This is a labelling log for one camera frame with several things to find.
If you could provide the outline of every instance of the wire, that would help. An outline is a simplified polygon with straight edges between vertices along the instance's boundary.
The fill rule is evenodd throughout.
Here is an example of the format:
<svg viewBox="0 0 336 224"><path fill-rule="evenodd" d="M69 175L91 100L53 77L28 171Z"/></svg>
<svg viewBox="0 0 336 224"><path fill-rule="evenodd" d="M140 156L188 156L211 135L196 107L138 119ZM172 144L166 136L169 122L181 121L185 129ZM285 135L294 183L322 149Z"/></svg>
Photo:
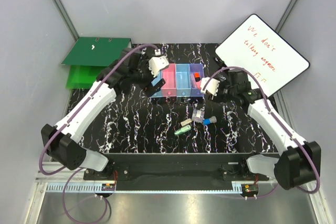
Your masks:
<svg viewBox="0 0 336 224"><path fill-rule="evenodd" d="M79 201L77 204L75 204L73 207L68 208L68 209L67 209L68 212L71 212L72 210L74 210L76 207L78 207L79 205L81 205L81 204L84 203L85 201L87 201L87 200L89 200L89 199L92 199L92 198L95 198L95 197L96 197L95 195L90 195L90 196L88 196L88 197L82 199L82 200ZM58 215L58 216L65 215L65 212L64 212L64 211L61 212L61 213L57 213L57 212L55 212L54 207L52 207L52 210L53 210L53 212L54 212L55 215Z"/></svg>
<svg viewBox="0 0 336 224"><path fill-rule="evenodd" d="M258 183L258 174L256 174L256 180L254 181L254 185L256 185Z"/></svg>
<svg viewBox="0 0 336 224"><path fill-rule="evenodd" d="M105 81L116 71L116 69L118 67L120 67L120 65L128 58L130 57L135 51L137 50L140 50L142 48L145 48L145 47L152 47L154 48L155 50L157 50L157 46L156 45L153 45L153 44L143 44L143 45L140 45L138 47L135 47L133 48L131 51L129 51L116 65L115 67L113 67L113 69L104 77L104 79L102 79L102 81L98 84L98 86L95 88L95 90L92 92L91 94L91 97L94 96L94 94L97 93L97 91L99 90L99 88L105 83ZM40 154L40 158L39 158L39 161L38 161L38 167L40 169L40 172L43 174L43 175L53 175L53 174L56 174L58 172L60 172L61 170L63 170L65 168L65 166L61 167L60 169L57 169L51 173L45 171L43 169L43 158L44 158L44 154L47 152L49 146L51 145L51 143L55 140L55 138L59 135L59 133L61 133L65 127L72 121L72 119L75 118L75 116L84 108L84 106L92 99L91 97L88 97L82 104L81 106L72 114L72 116L68 119L67 121L67 124L64 124L63 126L61 126L61 128L59 128L59 130L57 130L54 135L52 135L52 137L49 139L49 141L46 143L46 145L44 146L41 154Z"/></svg>
<svg viewBox="0 0 336 224"><path fill-rule="evenodd" d="M118 172L117 172L117 170L115 170L115 171L113 172L113 176L114 176L115 184L117 184L117 179L118 179Z"/></svg>
<svg viewBox="0 0 336 224"><path fill-rule="evenodd" d="M108 207L108 203L109 203L109 202L108 202L107 199L105 199L104 197L102 197L102 199L105 201L105 210L104 210L102 216L101 216L98 220L96 220L96 221L94 221L94 222L82 222L82 221L79 221L79 220L74 219L74 218L70 215L69 211L67 210L67 207L65 206L65 190L66 190L66 188L67 188L67 186L68 186L70 180L71 180L71 179L72 179L78 172L80 172L80 171L83 170L83 169L84 169L84 168L80 168L80 169L78 169L77 171L75 171L75 172L69 177L68 181L67 181L67 182L65 183L65 185L64 185L64 188L63 188L63 191L62 191L62 204L63 204L64 213L65 213L66 216L68 216L68 218L69 218L70 220L72 220L74 223L77 223L77 224L97 224L97 223L99 223L99 222L104 218L104 216L106 215L106 212L107 212L107 207Z"/></svg>
<svg viewBox="0 0 336 224"><path fill-rule="evenodd" d="M260 83L257 81L257 79L246 69L241 68L241 67L236 67L236 66L232 66L232 67L223 67L219 70L217 70L210 78L209 80L206 82L206 84L203 87L203 91L205 91L205 87L208 85L208 83L211 81L212 78L214 78L218 73L225 71L225 70L229 70L229 69L239 69L242 70L244 72L246 72L254 81L255 83L258 85L262 98L264 99L265 102L265 106L267 108L267 110L269 111L269 113L272 115L272 117L277 121L277 123L283 128L283 130L289 135L289 137L296 143L296 145L300 148L300 150L302 151L302 153L304 154L304 156L306 157L306 159L308 160L308 163L310 164L314 174L315 174L315 178L316 178L316 188L312 191L308 191L305 190L303 188L301 188L300 186L298 186L297 188L300 189L301 191L304 191L305 193L308 194L314 194L317 193L320 189L320 185L321 185L321 181L320 181L320 176L319 173L315 167L314 162L311 160L309 154L307 153L307 151L303 148L303 146L299 143L299 141L293 136L293 134L290 132L289 129L287 129L287 127L281 122L281 120L271 111L271 107L269 106L268 102L267 102L267 97L260 85Z"/></svg>

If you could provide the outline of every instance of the metal floor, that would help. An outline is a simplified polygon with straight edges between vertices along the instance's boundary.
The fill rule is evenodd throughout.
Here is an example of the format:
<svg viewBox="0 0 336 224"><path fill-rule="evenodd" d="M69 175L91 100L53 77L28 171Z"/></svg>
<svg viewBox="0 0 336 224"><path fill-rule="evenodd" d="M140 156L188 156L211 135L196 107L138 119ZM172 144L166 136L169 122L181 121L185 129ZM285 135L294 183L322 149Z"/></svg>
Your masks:
<svg viewBox="0 0 336 224"><path fill-rule="evenodd" d="M271 189L270 185L260 187L260 194ZM88 196L67 194L67 208L72 208ZM278 188L269 197L248 201L227 199L218 195L182 194L114 194L108 200L112 214L108 218L108 211L100 223L317 223L309 196L297 189L285 191ZM71 210L70 214L79 221L92 222L101 216L103 210L103 201L91 198ZM63 212L61 193L46 193L38 223L73 223Z"/></svg>

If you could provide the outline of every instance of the red handwriting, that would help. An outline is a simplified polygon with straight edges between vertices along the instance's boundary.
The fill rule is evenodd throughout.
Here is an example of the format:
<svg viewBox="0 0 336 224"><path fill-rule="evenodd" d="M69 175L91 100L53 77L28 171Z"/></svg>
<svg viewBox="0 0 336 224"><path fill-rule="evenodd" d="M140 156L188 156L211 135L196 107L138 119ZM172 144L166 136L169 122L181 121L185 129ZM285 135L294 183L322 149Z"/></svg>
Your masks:
<svg viewBox="0 0 336 224"><path fill-rule="evenodd" d="M273 72L275 72L275 67L272 66L268 60L266 60L264 57L262 57L261 60L264 62L264 64L262 64L263 66L268 66L270 69L272 69Z"/></svg>
<svg viewBox="0 0 336 224"><path fill-rule="evenodd" d="M268 41L268 38L261 40L261 43L264 44L267 48L274 51L276 48L274 46L271 46L271 44Z"/></svg>
<svg viewBox="0 0 336 224"><path fill-rule="evenodd" d="M248 30L248 31L252 31L252 32L257 31L257 30L254 29L254 27L251 27L251 26L250 26L247 30Z"/></svg>
<svg viewBox="0 0 336 224"><path fill-rule="evenodd" d="M253 43L250 43L250 42L248 42L248 40L245 40L244 44L246 46L248 46L248 48L254 53L253 56L257 56L258 52L257 52L255 46L253 45Z"/></svg>

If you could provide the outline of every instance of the black metal frame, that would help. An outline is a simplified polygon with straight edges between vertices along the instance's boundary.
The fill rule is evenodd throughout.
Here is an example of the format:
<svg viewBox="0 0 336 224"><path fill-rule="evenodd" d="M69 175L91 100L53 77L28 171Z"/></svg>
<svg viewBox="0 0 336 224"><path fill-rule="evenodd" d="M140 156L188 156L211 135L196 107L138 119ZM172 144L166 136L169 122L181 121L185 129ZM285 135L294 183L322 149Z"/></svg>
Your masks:
<svg viewBox="0 0 336 224"><path fill-rule="evenodd" d="M255 175L244 177L224 174L223 166L243 163L253 153L204 153L204 154L106 154L113 160L118 172L117 190L232 190L232 181L253 181ZM265 154L279 157L277 153ZM98 179L98 173L89 170L85 180ZM259 175L259 181L268 178Z"/></svg>

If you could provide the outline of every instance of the small bottle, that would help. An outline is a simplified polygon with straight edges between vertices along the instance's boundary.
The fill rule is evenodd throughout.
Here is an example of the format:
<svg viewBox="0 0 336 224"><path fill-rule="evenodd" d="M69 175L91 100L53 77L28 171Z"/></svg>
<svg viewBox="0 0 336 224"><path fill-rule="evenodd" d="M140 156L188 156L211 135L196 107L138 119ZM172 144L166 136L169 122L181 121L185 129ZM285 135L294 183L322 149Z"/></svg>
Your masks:
<svg viewBox="0 0 336 224"><path fill-rule="evenodd" d="M191 130L191 126L188 124L180 129L178 129L177 131L174 132L175 136L178 136L178 135L181 135L183 134L184 132L187 132Z"/></svg>
<svg viewBox="0 0 336 224"><path fill-rule="evenodd" d="M203 123L204 110L194 110L191 120L198 122L198 123Z"/></svg>
<svg viewBox="0 0 336 224"><path fill-rule="evenodd" d="M208 125L208 124L211 124L211 123L216 123L217 122L217 118L215 116L212 116L208 119L204 119L203 120L203 124L204 125Z"/></svg>

